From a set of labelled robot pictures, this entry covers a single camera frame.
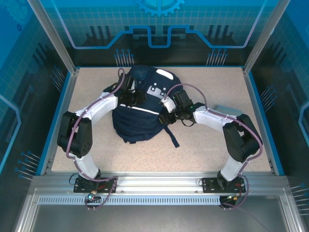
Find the gear graphic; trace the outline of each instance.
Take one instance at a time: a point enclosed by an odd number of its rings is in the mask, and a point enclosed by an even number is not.
[[[0,6],[5,6],[11,17],[21,24],[28,15],[26,0],[0,0]]]
[[[173,14],[175,9],[180,9],[182,3],[184,3],[184,0],[137,0],[140,10],[158,17],[161,17],[161,15],[168,16],[168,13]]]

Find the backpack strap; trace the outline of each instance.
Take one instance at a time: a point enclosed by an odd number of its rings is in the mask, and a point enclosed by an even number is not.
[[[166,131],[167,134],[169,134],[169,136],[170,136],[170,138],[171,138],[171,140],[172,140],[172,142],[173,142],[175,148],[180,147],[180,145],[179,145],[179,143],[177,142],[175,136],[174,136],[173,133],[170,131],[170,129],[168,128],[167,125],[164,127],[164,130]]]

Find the metal post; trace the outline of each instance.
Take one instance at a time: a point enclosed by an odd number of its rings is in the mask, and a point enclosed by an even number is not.
[[[279,0],[275,9],[273,10],[271,16],[269,17],[260,37],[258,38],[252,52],[250,53],[245,65],[244,65],[244,72],[248,74],[253,67],[254,63],[256,62],[257,58],[259,57],[261,51],[263,50],[266,42],[268,41],[269,37],[271,36],[273,30],[275,29],[276,25],[278,24],[281,16],[283,15],[286,7],[288,6],[290,0]]]
[[[44,28],[48,38],[52,42],[56,51],[58,52],[60,58],[62,59],[64,65],[67,67],[68,71],[72,74],[75,74],[75,65],[70,58],[61,38],[59,37],[54,25],[52,24],[46,10],[42,6],[39,0],[28,0],[29,5],[31,6],[33,12],[38,18],[40,24]]]

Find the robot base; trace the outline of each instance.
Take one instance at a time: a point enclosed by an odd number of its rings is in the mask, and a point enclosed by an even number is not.
[[[237,177],[230,181],[225,190],[222,190],[218,184],[218,179],[215,178],[202,178],[199,184],[203,187],[203,193],[239,193],[239,188],[236,184],[240,184],[241,193],[246,192],[245,183],[243,178]]]
[[[75,180],[73,192],[75,193],[90,193],[91,191],[96,190],[98,193],[109,193],[112,185],[114,183],[113,180],[103,181],[103,182],[94,182],[91,180],[86,180],[81,176],[78,176]],[[116,192],[117,185],[112,190],[112,193]]]

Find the perforated metal strip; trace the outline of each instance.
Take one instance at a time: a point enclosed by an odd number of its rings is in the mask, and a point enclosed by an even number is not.
[[[101,199],[89,205],[102,202]],[[38,204],[83,205],[85,196],[40,196]],[[111,196],[106,205],[220,205],[219,196]]]

